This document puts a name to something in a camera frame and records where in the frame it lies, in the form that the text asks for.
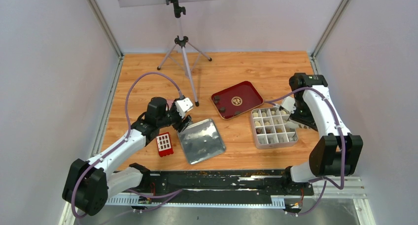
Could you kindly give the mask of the silver compartment tin box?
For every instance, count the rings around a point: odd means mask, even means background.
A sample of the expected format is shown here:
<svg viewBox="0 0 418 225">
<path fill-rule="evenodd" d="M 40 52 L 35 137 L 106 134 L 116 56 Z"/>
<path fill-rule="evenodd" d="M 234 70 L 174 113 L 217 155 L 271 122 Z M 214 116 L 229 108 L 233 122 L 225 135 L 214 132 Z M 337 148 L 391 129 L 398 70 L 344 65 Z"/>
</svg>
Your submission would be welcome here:
<svg viewBox="0 0 418 225">
<path fill-rule="evenodd" d="M 251 111 L 250 123 L 257 149 L 291 147 L 299 137 L 283 108 L 258 108 Z"/>
</svg>

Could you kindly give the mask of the silver tin lid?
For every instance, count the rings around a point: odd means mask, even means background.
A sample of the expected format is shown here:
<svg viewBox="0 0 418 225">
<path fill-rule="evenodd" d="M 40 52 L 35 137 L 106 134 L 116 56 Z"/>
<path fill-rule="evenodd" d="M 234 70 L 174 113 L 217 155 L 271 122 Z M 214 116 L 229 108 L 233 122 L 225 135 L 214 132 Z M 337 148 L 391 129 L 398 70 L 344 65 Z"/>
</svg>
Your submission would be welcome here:
<svg viewBox="0 0 418 225">
<path fill-rule="evenodd" d="M 185 158 L 191 165 L 226 152 L 226 145 L 213 119 L 193 123 L 177 135 Z"/>
</svg>

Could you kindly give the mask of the red small box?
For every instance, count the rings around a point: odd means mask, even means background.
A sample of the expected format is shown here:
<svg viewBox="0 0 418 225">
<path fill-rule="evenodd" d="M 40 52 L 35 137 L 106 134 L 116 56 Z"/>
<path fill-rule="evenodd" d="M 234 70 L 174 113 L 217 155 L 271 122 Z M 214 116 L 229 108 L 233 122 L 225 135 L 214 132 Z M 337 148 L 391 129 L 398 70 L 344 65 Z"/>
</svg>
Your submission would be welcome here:
<svg viewBox="0 0 418 225">
<path fill-rule="evenodd" d="M 160 157 L 172 155 L 174 153 L 170 134 L 168 132 L 156 136 L 157 150 Z"/>
</svg>

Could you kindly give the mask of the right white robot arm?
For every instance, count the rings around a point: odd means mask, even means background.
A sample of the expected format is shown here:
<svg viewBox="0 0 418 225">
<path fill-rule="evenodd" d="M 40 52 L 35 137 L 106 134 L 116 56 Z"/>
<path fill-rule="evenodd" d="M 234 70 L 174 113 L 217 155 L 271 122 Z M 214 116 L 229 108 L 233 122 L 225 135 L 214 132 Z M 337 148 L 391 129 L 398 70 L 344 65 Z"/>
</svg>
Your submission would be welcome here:
<svg viewBox="0 0 418 225">
<path fill-rule="evenodd" d="M 283 191 L 294 194 L 301 183 L 328 180 L 329 176 L 340 176 L 337 186 L 342 188 L 344 177 L 356 170 L 363 148 L 361 136 L 352 134 L 343 123 L 323 75 L 295 73 L 289 85 L 295 100 L 290 120 L 317 131 L 320 139 L 307 162 L 289 167 L 290 175 L 281 181 Z"/>
</svg>

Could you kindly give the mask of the red lacquer tray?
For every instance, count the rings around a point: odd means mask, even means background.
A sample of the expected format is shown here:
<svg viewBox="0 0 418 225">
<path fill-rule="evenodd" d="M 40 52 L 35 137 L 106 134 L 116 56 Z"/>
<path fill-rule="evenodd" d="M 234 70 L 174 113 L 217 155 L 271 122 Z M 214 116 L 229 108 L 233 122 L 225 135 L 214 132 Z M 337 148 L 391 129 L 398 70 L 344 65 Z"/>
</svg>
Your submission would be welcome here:
<svg viewBox="0 0 418 225">
<path fill-rule="evenodd" d="M 254 85 L 243 81 L 211 95 L 220 117 L 230 120 L 263 104 L 264 100 Z"/>
</svg>

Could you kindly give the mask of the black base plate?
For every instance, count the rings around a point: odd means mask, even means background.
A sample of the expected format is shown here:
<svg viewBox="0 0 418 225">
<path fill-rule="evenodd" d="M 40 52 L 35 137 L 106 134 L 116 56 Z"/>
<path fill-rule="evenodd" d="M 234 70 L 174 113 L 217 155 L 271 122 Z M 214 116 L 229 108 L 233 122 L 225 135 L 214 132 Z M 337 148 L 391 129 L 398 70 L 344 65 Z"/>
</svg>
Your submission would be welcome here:
<svg viewBox="0 0 418 225">
<path fill-rule="evenodd" d="M 133 189 L 162 196 L 180 191 L 173 203 L 268 204 L 272 196 L 311 196 L 312 186 L 291 183 L 282 169 L 151 171 Z"/>
</svg>

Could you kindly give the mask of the grey tripod stand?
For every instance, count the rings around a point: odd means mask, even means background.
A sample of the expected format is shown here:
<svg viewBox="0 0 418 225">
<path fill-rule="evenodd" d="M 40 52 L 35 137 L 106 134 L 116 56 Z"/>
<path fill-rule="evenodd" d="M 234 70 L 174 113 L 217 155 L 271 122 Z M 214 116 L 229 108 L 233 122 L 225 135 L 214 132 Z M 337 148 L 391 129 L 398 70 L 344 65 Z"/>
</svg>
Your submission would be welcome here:
<svg viewBox="0 0 418 225">
<path fill-rule="evenodd" d="M 190 85 L 191 85 L 191 88 L 192 88 L 193 97 L 194 97 L 194 101 L 195 101 L 195 106 L 198 107 L 198 106 L 200 106 L 200 103 L 199 103 L 199 99 L 198 99 L 198 96 L 197 96 L 197 91 L 196 91 L 196 88 L 195 88 L 195 85 L 194 85 L 194 81 L 193 81 L 193 78 L 192 78 L 192 68 L 190 67 L 190 64 L 189 64 L 189 60 L 188 60 L 188 56 L 187 56 L 187 52 L 186 52 L 186 45 L 191 46 L 194 50 L 196 50 L 199 53 L 196 61 L 198 61 L 200 56 L 204 56 L 209 62 L 212 61 L 212 58 L 209 55 L 207 55 L 205 52 L 203 52 L 202 50 L 197 48 L 195 45 L 193 45 L 189 41 L 189 38 L 184 35 L 181 16 L 186 15 L 185 7 L 180 6 L 179 0 L 165 0 L 165 2 L 166 2 L 166 5 L 170 5 L 170 4 L 173 5 L 174 16 L 175 16 L 175 19 L 176 19 L 176 23 L 177 23 L 177 26 L 178 26 L 179 33 L 178 33 L 178 36 L 174 39 L 174 45 L 165 54 L 164 58 L 162 59 L 160 64 L 157 66 L 157 70 L 161 70 L 161 68 L 165 64 L 166 60 L 168 58 L 171 58 L 172 51 L 177 46 L 180 47 L 182 58 L 183 58 L 183 65 L 184 65 L 185 75 L 189 79 L 189 82 L 190 82 Z"/>
</svg>

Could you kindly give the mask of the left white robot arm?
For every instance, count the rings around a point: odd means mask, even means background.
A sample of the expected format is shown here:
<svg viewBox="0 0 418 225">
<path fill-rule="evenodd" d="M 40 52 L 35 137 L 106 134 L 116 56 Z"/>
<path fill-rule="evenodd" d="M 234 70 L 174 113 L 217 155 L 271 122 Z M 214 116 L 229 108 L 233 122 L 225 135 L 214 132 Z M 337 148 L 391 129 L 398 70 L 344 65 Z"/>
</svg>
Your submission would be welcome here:
<svg viewBox="0 0 418 225">
<path fill-rule="evenodd" d="M 182 132 L 191 122 L 187 113 L 193 108 L 189 98 L 182 97 L 168 106 L 162 97 L 153 97 L 147 110 L 135 122 L 128 123 L 126 133 L 103 152 L 84 161 L 76 159 L 70 166 L 62 198 L 86 215 L 93 216 L 108 198 L 128 189 L 147 191 L 151 186 L 150 170 L 138 163 L 125 170 L 117 168 L 133 153 L 146 147 L 160 133 L 172 126 Z"/>
</svg>

